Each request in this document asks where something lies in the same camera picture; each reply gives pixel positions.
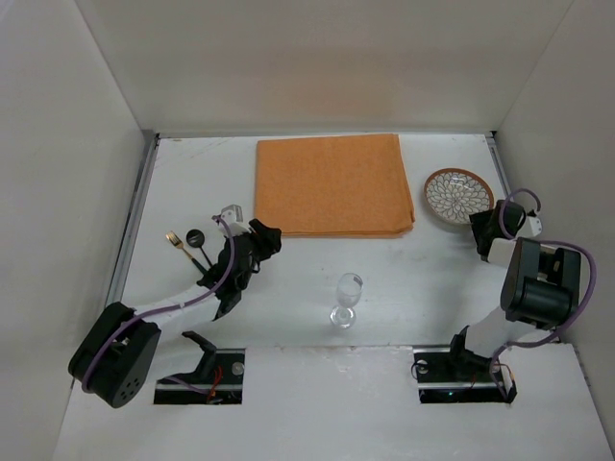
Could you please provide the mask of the patterned ceramic plate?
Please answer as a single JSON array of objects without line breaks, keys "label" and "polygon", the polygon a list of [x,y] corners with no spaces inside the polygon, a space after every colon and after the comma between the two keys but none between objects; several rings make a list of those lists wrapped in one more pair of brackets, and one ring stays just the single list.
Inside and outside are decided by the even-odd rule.
[{"label": "patterned ceramic plate", "polygon": [[424,197],[438,218],[453,225],[469,225],[471,215],[488,211],[495,204],[486,181],[460,168],[433,172],[425,181]]}]

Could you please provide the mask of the black spoon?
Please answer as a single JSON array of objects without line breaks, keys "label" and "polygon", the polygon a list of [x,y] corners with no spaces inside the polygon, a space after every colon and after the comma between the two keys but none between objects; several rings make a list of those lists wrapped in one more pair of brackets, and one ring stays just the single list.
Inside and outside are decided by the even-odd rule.
[{"label": "black spoon", "polygon": [[206,241],[206,236],[205,234],[198,229],[192,229],[189,230],[186,233],[186,242],[187,244],[191,247],[191,248],[197,248],[200,250],[201,254],[203,255],[205,261],[207,262],[208,266],[211,267],[212,266],[212,262],[209,258],[209,256],[207,255],[207,253],[205,252],[204,249],[204,244]]}]

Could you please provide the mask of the gold fork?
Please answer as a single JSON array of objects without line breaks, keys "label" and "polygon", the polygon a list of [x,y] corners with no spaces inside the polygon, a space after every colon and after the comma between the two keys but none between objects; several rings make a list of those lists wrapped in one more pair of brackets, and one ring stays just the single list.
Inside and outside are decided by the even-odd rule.
[{"label": "gold fork", "polygon": [[191,261],[191,263],[203,274],[205,268],[202,264],[185,248],[183,240],[174,232],[170,231],[165,235],[166,239],[173,245],[174,248],[182,251],[184,255]]}]

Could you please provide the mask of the orange cloth placemat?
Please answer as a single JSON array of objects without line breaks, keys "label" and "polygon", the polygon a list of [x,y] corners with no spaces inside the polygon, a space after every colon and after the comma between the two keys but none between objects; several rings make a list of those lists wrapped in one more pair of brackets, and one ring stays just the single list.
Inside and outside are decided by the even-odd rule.
[{"label": "orange cloth placemat", "polygon": [[393,133],[261,140],[255,216],[290,237],[393,238],[415,210]]}]

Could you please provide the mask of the clear wine glass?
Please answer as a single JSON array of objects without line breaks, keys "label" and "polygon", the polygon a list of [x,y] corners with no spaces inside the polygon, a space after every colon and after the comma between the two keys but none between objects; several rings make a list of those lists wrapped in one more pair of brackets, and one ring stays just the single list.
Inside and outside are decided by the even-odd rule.
[{"label": "clear wine glass", "polygon": [[356,321],[355,306],[363,291],[362,278],[354,273],[346,273],[336,287],[336,305],[332,308],[330,320],[337,328],[351,328]]}]

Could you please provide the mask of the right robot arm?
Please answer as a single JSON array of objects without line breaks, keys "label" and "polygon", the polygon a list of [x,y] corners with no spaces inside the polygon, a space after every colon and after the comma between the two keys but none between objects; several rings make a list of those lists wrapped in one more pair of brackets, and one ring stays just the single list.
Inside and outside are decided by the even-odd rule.
[{"label": "right robot arm", "polygon": [[536,331],[552,334],[575,317],[579,306],[580,252],[549,249],[534,239],[539,211],[499,200],[469,216],[477,252],[485,262],[501,244],[512,245],[498,306],[463,328],[450,344],[448,365],[458,375],[489,373],[504,349],[532,348],[521,339]]}]

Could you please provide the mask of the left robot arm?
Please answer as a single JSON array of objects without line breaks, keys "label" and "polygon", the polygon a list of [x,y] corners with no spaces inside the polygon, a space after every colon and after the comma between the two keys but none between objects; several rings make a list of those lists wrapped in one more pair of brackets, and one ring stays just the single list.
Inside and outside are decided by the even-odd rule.
[{"label": "left robot arm", "polygon": [[225,245],[217,262],[195,267],[202,277],[196,283],[205,293],[186,302],[137,310],[121,302],[105,307],[68,364],[69,374],[82,390],[94,394],[113,408],[127,404],[145,383],[162,336],[161,326],[182,320],[193,307],[214,297],[212,320],[229,314],[241,301],[252,275],[262,261],[282,248],[282,231],[253,219],[247,227],[218,215]]}]

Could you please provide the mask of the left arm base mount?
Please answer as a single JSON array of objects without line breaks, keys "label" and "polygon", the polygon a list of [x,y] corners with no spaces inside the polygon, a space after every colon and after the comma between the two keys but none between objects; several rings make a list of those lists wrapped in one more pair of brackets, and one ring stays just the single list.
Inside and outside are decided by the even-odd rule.
[{"label": "left arm base mount", "polygon": [[154,405],[239,405],[243,398],[245,349],[220,349],[195,331],[182,337],[198,347],[199,361],[186,372],[159,379]]}]

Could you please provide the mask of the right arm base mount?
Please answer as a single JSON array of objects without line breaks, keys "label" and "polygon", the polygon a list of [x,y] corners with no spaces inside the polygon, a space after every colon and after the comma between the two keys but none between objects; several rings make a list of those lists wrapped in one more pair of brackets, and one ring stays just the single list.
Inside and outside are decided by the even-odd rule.
[{"label": "right arm base mount", "polygon": [[422,404],[503,403],[518,395],[514,374],[500,360],[482,357],[465,348],[467,330],[451,343],[412,350],[410,366]]}]

